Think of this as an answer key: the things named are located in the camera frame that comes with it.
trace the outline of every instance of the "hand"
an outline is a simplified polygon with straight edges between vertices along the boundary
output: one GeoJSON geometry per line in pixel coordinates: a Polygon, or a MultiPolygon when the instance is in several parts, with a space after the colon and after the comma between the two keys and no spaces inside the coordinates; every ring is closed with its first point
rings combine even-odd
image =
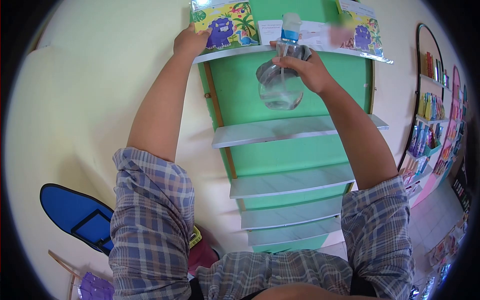
{"type": "Polygon", "coordinates": [[[212,32],[211,28],[195,33],[193,22],[175,38],[173,42],[173,54],[185,56],[192,60],[205,49],[208,37],[212,32]]]}
{"type": "MultiPolygon", "coordinates": [[[[276,46],[276,41],[270,42],[271,46],[276,46]]],[[[291,56],[274,57],[272,62],[282,68],[294,69],[300,75],[303,83],[314,93],[321,93],[327,87],[332,86],[335,80],[327,71],[324,63],[315,50],[307,61],[300,60],[291,56]]]]}

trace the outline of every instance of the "person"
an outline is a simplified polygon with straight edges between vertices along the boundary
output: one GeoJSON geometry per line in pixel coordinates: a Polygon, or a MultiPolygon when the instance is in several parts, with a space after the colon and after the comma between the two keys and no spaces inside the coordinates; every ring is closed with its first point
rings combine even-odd
{"type": "Polygon", "coordinates": [[[295,69],[320,96],[347,153],[359,188],[342,203],[348,262],[314,250],[235,252],[210,268],[199,267],[188,281],[194,190],[174,162],[189,71],[209,35],[196,34],[190,24],[176,37],[173,56],[138,109],[127,147],[113,157],[118,169],[109,256],[114,298],[407,299],[414,261],[402,179],[374,123],[315,51],[307,61],[272,61],[295,69]]]}

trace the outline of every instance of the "floor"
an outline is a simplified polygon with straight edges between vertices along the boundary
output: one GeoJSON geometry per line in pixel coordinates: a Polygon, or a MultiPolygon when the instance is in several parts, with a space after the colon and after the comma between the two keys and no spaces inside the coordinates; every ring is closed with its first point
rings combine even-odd
{"type": "MultiPolygon", "coordinates": [[[[414,285],[420,290],[426,276],[432,271],[425,257],[462,218],[463,210],[448,180],[444,180],[430,195],[411,209],[408,232],[412,239],[415,259],[414,285]]],[[[319,252],[339,256],[347,260],[345,242],[323,247],[319,252]]]]}

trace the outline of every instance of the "black frame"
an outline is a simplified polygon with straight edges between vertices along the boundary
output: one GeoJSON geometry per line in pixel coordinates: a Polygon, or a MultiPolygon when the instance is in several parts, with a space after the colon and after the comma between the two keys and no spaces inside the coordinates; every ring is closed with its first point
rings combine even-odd
{"type": "MultiPolygon", "coordinates": [[[[437,46],[437,49],[438,49],[438,55],[440,56],[440,63],[442,65],[442,70],[444,70],[444,61],[442,59],[442,53],[440,51],[440,47],[438,47],[438,43],[437,43],[437,40],[435,39],[435,36],[433,35],[432,31],[430,30],[430,28],[428,28],[427,25],[425,25],[424,23],[420,23],[418,24],[417,26],[417,35],[416,35],[416,39],[417,39],[417,89],[415,91],[415,96],[416,96],[416,99],[415,99],[415,110],[413,111],[413,119],[412,119],[412,125],[410,127],[410,133],[408,135],[408,139],[407,139],[407,143],[405,144],[405,150],[403,151],[403,154],[402,154],[402,158],[400,159],[400,162],[398,163],[398,167],[397,167],[397,170],[400,171],[400,169],[402,168],[402,165],[403,165],[403,161],[405,160],[405,156],[407,155],[407,150],[408,150],[408,146],[410,145],[410,138],[412,137],[412,134],[413,134],[413,129],[415,128],[415,124],[417,124],[417,112],[419,110],[419,101],[420,101],[420,86],[421,86],[421,77],[420,77],[420,74],[421,74],[421,59],[420,59],[420,29],[422,27],[425,27],[429,32],[430,32],[430,35],[433,37],[433,40],[435,41],[435,45],[437,46]]],[[[442,101],[444,100],[444,87],[442,88],[442,101]]]]}
{"type": "Polygon", "coordinates": [[[72,229],[70,230],[70,232],[72,233],[72,235],[76,238],[78,238],[79,240],[82,240],[83,242],[85,242],[86,244],[90,244],[91,246],[93,247],[97,247],[101,252],[103,252],[104,254],[106,254],[107,256],[110,255],[110,250],[103,247],[103,245],[105,245],[106,243],[108,243],[109,241],[111,241],[111,237],[110,235],[105,238],[105,239],[99,239],[97,241],[92,241],[92,240],[89,240],[87,239],[86,237],[84,237],[83,235],[81,235],[80,233],[77,232],[77,230],[79,230],[83,225],[85,225],[88,221],[90,221],[91,219],[93,219],[95,216],[97,215],[100,215],[101,217],[103,217],[106,221],[108,221],[108,223],[111,222],[111,219],[109,217],[107,217],[107,215],[105,215],[104,213],[102,213],[98,208],[93,211],[91,214],[89,214],[88,216],[86,216],[82,221],[78,222],[77,225],[73,226],[72,229]]]}

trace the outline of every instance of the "blue dinosaur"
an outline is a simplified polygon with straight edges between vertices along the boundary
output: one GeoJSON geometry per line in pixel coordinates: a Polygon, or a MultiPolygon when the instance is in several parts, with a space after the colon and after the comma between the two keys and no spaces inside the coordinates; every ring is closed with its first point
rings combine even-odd
{"type": "Polygon", "coordinates": [[[355,47],[362,49],[362,51],[370,51],[368,48],[368,45],[372,42],[370,30],[365,26],[358,25],[355,31],[355,47]]]}
{"type": "Polygon", "coordinates": [[[207,40],[206,47],[208,49],[221,49],[231,45],[228,38],[233,35],[232,19],[221,16],[220,18],[215,18],[212,22],[208,23],[208,27],[212,29],[212,33],[207,40]]]}
{"type": "Polygon", "coordinates": [[[373,44],[373,49],[375,50],[375,55],[383,57],[384,54],[379,48],[377,48],[377,44],[375,42],[373,42],[372,44],[373,44]]]}
{"type": "Polygon", "coordinates": [[[256,40],[251,39],[249,36],[241,37],[241,30],[237,31],[235,34],[239,36],[239,43],[242,46],[248,46],[250,44],[258,44],[256,40]]]}

